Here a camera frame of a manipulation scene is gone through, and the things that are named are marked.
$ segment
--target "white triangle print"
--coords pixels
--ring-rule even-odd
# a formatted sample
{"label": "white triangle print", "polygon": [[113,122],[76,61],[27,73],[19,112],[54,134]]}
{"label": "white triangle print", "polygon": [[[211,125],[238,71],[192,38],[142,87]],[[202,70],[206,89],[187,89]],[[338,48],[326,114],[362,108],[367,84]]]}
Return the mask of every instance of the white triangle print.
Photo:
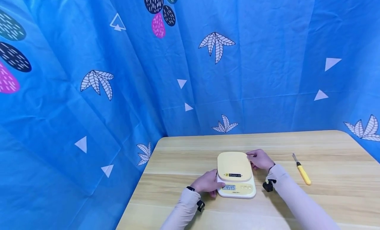
{"label": "white triangle print", "polygon": [[330,58],[330,57],[326,58],[325,71],[332,68],[335,64],[340,62],[340,60],[342,60],[342,59],[341,58]]}
{"label": "white triangle print", "polygon": [[187,80],[177,79],[179,87],[182,89],[182,87],[185,85]]}
{"label": "white triangle print", "polygon": [[115,15],[112,22],[110,23],[110,27],[113,27],[114,30],[117,30],[117,31],[125,30],[124,23],[121,20],[120,15],[118,13]]}
{"label": "white triangle print", "polygon": [[105,175],[107,176],[107,178],[110,177],[112,168],[113,168],[113,165],[102,167],[102,171],[105,173]]}
{"label": "white triangle print", "polygon": [[321,90],[318,90],[318,93],[315,96],[314,101],[322,100],[322,99],[326,99],[326,98],[328,98],[328,96],[324,92],[322,92]]}
{"label": "white triangle print", "polygon": [[193,107],[185,103],[185,111],[193,110]]}
{"label": "white triangle print", "polygon": [[87,136],[84,136],[84,138],[82,138],[74,144],[75,146],[79,147],[83,152],[87,153]]}

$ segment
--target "blue curtain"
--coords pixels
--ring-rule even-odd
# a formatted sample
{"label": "blue curtain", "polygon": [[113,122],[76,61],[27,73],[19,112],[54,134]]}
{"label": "blue curtain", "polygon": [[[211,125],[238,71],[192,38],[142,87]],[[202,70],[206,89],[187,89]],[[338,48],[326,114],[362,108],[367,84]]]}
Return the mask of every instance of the blue curtain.
{"label": "blue curtain", "polygon": [[115,229],[161,137],[380,160],[380,0],[0,0],[0,228]]}

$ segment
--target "wood grain surface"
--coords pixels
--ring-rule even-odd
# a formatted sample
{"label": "wood grain surface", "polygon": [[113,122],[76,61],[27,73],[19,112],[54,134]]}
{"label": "wood grain surface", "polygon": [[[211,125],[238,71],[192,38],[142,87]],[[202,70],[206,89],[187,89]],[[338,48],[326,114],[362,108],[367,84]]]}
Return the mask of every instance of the wood grain surface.
{"label": "wood grain surface", "polygon": [[[335,130],[162,138],[117,229],[159,229],[183,188],[215,169],[221,152],[258,148],[282,165],[342,229],[380,229],[380,165],[348,134]],[[303,182],[293,152],[312,185]],[[253,174],[255,198],[203,195],[206,208],[187,229],[300,229],[277,193],[262,188],[266,173]]]}

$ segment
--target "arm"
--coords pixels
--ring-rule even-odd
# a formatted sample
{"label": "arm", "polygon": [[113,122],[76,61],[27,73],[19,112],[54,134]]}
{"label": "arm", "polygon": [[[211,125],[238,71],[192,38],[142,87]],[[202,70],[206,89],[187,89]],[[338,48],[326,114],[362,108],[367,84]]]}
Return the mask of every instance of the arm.
{"label": "arm", "polygon": [[267,179],[277,180],[274,189],[284,200],[304,230],[338,230],[338,225],[312,198],[303,191],[280,166],[273,166]]}
{"label": "arm", "polygon": [[161,230],[183,230],[193,219],[197,212],[197,202],[201,199],[199,193],[210,192],[212,198],[216,197],[216,190],[225,186],[225,183],[216,182],[216,169],[206,172],[190,185],[194,191],[185,188],[181,198],[172,210]]}
{"label": "arm", "polygon": [[183,230],[197,212],[200,194],[185,188],[181,198],[161,227],[161,230]]}

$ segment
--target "pink oval print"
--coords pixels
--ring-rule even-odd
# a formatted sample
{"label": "pink oval print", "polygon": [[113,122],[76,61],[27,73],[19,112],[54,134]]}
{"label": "pink oval print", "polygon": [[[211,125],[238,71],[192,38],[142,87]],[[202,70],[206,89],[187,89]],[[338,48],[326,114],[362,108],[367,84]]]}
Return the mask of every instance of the pink oval print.
{"label": "pink oval print", "polygon": [[166,31],[165,31],[164,21],[162,20],[161,13],[158,13],[154,16],[152,20],[152,30],[153,30],[153,33],[160,39],[165,36]]}
{"label": "pink oval print", "polygon": [[17,79],[8,71],[2,62],[0,62],[0,93],[15,93],[20,90],[20,84]]}

